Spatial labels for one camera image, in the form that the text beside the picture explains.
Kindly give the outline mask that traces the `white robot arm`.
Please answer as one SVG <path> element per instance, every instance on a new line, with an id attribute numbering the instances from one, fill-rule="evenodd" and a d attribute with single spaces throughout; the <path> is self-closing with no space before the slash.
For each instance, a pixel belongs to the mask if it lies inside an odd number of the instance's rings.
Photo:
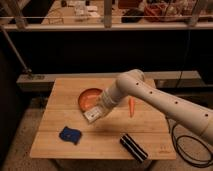
<path id="1" fill-rule="evenodd" d="M 149 86 L 138 69 L 119 74 L 103 91 L 98 100 L 99 115 L 108 115 L 128 95 L 145 101 L 213 145 L 213 110 Z"/>

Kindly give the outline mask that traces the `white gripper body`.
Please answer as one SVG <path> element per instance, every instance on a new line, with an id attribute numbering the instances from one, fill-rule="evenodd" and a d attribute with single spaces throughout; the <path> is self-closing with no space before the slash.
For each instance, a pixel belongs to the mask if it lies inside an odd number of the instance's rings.
<path id="1" fill-rule="evenodd" d="M 111 109 L 108 108 L 102 101 L 97 102 L 97 106 L 102 117 L 108 115 L 111 112 Z"/>

